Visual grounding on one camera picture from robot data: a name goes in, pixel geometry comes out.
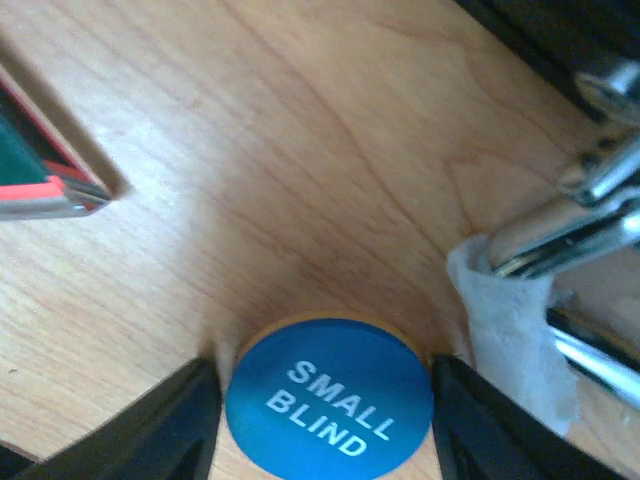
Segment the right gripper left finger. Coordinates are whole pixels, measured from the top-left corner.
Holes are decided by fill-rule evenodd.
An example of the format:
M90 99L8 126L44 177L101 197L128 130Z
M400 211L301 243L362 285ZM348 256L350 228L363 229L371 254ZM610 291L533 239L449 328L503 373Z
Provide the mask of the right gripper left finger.
M222 393L214 364L196 358L81 440L35 462L9 449L11 479L206 479Z

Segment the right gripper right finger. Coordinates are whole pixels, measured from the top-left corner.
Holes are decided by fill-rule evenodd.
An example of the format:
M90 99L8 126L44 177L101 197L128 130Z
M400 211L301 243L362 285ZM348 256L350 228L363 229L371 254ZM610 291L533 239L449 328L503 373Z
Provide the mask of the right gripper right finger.
M619 479L462 360L432 364L433 431L444 479Z

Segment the blue small blind button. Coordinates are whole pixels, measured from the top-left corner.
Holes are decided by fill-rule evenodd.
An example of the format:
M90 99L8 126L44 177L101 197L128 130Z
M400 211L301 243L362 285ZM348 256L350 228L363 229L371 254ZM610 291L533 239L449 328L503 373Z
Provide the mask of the blue small blind button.
M434 405L425 362L400 330L319 311L246 343L225 413L239 449L280 479L378 479L421 447Z

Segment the black poker set case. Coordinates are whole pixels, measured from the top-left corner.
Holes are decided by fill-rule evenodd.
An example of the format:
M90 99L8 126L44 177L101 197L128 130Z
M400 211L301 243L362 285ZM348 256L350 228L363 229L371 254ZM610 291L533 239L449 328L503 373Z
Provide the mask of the black poker set case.
M591 119L608 128L560 175L547 203L454 249L479 373L559 435L578 414L573 368L631 405L639 377L597 338L556 319L561 272L639 240L639 5L467 1L465 10Z

